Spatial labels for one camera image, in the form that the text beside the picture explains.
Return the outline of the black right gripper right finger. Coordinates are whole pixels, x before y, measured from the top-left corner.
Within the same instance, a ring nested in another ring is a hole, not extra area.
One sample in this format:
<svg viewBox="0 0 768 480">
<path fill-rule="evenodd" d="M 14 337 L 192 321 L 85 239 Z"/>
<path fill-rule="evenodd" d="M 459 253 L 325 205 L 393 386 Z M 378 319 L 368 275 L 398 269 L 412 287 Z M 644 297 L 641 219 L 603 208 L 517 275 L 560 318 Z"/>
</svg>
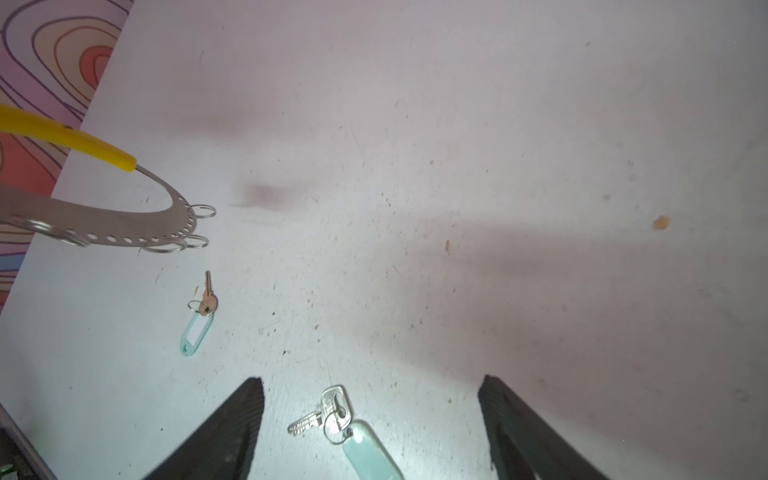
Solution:
<svg viewBox="0 0 768 480">
<path fill-rule="evenodd" d="M 500 479 L 606 480 L 500 378 L 485 376 L 478 400 Z"/>
</svg>

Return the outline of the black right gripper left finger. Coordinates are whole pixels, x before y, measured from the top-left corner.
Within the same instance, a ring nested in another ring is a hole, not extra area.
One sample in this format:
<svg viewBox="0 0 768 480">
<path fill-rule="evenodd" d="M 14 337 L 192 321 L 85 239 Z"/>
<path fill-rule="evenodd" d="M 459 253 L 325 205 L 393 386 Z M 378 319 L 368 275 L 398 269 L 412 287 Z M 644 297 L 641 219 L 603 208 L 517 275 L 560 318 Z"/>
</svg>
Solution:
<svg viewBox="0 0 768 480">
<path fill-rule="evenodd" d="M 265 409 L 262 380 L 246 379 L 238 389 L 150 472 L 149 479 L 248 478 Z"/>
</svg>

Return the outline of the key with small mint tag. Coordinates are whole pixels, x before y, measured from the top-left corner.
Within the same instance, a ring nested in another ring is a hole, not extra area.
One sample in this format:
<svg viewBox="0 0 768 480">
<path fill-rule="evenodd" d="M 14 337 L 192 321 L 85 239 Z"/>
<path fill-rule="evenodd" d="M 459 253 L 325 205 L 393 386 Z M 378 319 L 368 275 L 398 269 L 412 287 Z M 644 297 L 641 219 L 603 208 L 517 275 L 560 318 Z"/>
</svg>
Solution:
<svg viewBox="0 0 768 480">
<path fill-rule="evenodd" d="M 299 436 L 311 429 L 319 429 L 330 444 L 341 447 L 359 479 L 404 479 L 373 428 L 365 421 L 355 419 L 343 385 L 325 389 L 316 408 L 290 423 L 287 433 Z"/>
</svg>

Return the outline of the metal keyring organizer yellow grip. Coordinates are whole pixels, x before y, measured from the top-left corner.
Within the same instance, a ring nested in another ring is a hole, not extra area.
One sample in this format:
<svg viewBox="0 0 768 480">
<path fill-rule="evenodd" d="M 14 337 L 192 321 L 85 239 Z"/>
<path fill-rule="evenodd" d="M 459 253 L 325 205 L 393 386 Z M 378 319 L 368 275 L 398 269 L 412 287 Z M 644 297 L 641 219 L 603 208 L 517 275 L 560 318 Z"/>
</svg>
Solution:
<svg viewBox="0 0 768 480">
<path fill-rule="evenodd" d="M 1 132 L 42 140 L 101 160 L 123 177 L 101 168 L 80 181 L 81 193 L 42 195 L 1 183 L 1 224 L 77 247 L 137 248 L 172 254 L 206 248 L 210 240 L 198 223 L 216 216 L 207 204 L 189 202 L 177 189 L 135 157 L 88 133 L 17 107 L 1 107 Z"/>
</svg>

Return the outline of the key with long mint tag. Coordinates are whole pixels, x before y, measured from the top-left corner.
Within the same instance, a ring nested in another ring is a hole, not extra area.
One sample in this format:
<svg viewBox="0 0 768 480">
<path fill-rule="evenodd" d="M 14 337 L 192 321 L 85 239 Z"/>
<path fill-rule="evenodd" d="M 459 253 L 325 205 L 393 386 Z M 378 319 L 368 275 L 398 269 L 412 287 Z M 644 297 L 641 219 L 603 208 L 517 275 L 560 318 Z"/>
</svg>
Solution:
<svg viewBox="0 0 768 480">
<path fill-rule="evenodd" d="M 187 304 L 192 311 L 192 317 L 180 338 L 179 348 L 183 356 L 191 357 L 197 352 L 213 324 L 218 304 L 218 297 L 213 291 L 211 272 L 206 271 L 202 297 Z"/>
</svg>

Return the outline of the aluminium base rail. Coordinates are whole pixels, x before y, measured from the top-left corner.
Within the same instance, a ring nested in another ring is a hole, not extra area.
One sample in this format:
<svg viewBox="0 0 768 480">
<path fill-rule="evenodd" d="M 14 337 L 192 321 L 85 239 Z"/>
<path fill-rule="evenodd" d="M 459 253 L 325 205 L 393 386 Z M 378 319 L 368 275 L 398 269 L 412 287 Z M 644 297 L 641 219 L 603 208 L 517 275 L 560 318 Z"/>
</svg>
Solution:
<svg viewBox="0 0 768 480">
<path fill-rule="evenodd" d="M 1 480 L 56 480 L 57 476 L 32 446 L 8 411 L 1 411 Z"/>
</svg>

